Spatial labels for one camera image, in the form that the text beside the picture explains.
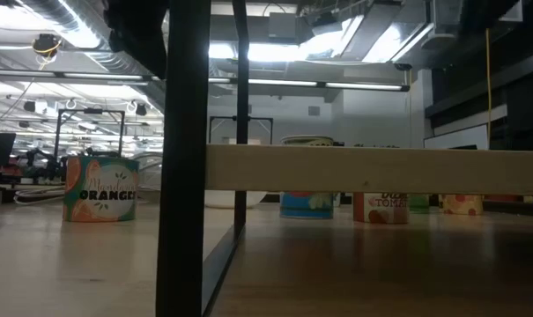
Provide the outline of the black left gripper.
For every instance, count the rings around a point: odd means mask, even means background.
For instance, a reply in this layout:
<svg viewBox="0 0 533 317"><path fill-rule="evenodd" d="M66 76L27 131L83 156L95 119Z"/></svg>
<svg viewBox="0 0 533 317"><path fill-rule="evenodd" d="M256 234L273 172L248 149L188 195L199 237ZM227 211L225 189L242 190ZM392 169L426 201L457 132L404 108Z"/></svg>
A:
<svg viewBox="0 0 533 317"><path fill-rule="evenodd" d="M162 24L167 0L106 0L103 19L113 52L125 52L159 79L166 78L167 49Z"/></svg>

